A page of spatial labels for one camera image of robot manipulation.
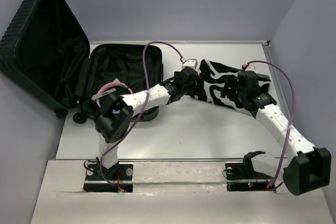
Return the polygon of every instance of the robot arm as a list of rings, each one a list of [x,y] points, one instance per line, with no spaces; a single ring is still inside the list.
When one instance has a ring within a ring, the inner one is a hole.
[[[183,63],[182,71],[175,73],[173,81],[164,81],[152,87],[145,109],[170,104],[186,94],[200,95],[203,91],[203,80],[198,75],[196,66],[197,60],[189,59]],[[142,110],[146,96],[147,91],[141,91],[121,96],[111,93],[102,98],[102,107],[94,118],[96,130],[101,135],[100,155],[124,136],[132,118]],[[255,72],[241,71],[237,76],[229,76],[221,96],[234,101],[239,108],[243,106],[283,146],[288,120],[271,95],[261,93]],[[292,194],[300,195],[329,184],[331,154],[325,148],[316,148],[294,127],[290,132],[286,155],[288,163],[283,164],[278,178]],[[115,148],[104,156],[103,166],[109,169],[117,162]],[[273,177],[278,163],[278,159],[269,157],[264,152],[249,153],[244,156],[238,173],[254,176],[262,173]]]

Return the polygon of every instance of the table surface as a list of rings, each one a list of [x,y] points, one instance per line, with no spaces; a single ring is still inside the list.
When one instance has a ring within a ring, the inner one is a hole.
[[[250,60],[266,60],[262,45],[176,44],[185,58],[209,59],[239,68]],[[181,68],[176,52],[158,45],[163,53],[164,79]],[[270,75],[267,65],[256,71]],[[272,82],[270,94],[278,100]],[[94,123],[76,124],[70,111],[66,118],[56,159],[92,159],[98,152]],[[251,116],[183,97],[160,107],[150,122],[139,123],[120,144],[119,159],[215,159],[241,158],[263,150],[279,156],[281,147],[270,133]]]
[[[321,189],[228,193],[222,170],[220,162],[135,162],[134,193],[86,193],[83,161],[49,161],[31,224],[333,223]]]

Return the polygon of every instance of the black and white towel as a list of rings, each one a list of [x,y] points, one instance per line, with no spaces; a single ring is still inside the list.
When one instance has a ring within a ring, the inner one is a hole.
[[[228,67],[218,62],[209,60],[202,60],[198,69],[198,73],[204,74],[204,95],[194,96],[193,98],[212,103],[214,105],[224,106],[239,112],[250,113],[234,101],[229,100],[227,97],[221,97],[221,90],[229,76],[237,76],[238,72],[242,71],[238,68]],[[269,90],[270,78],[264,74],[258,74],[259,86],[262,93],[267,93]]]

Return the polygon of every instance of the suitcase shell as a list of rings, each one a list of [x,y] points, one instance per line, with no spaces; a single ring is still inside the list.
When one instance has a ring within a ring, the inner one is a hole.
[[[144,46],[103,44],[90,54],[89,40],[65,0],[23,0],[2,40],[0,70],[58,117],[79,105],[93,117],[98,106],[93,94],[118,78],[133,92],[144,90]],[[162,81],[162,52],[149,46],[146,66],[150,86]],[[118,94],[127,93],[117,88]],[[154,119],[159,108],[143,113]]]

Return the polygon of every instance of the pink object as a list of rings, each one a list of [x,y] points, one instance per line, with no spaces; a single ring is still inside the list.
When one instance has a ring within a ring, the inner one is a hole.
[[[133,93],[132,90],[129,87],[126,86],[126,84],[120,82],[118,78],[115,78],[114,81],[112,81],[110,83],[107,83],[103,87],[101,87],[97,94],[102,94],[106,90],[111,89],[113,87],[123,87],[123,88],[128,89],[128,91],[130,92],[130,94]],[[98,107],[100,107],[100,98],[96,99],[96,103],[97,103]]]

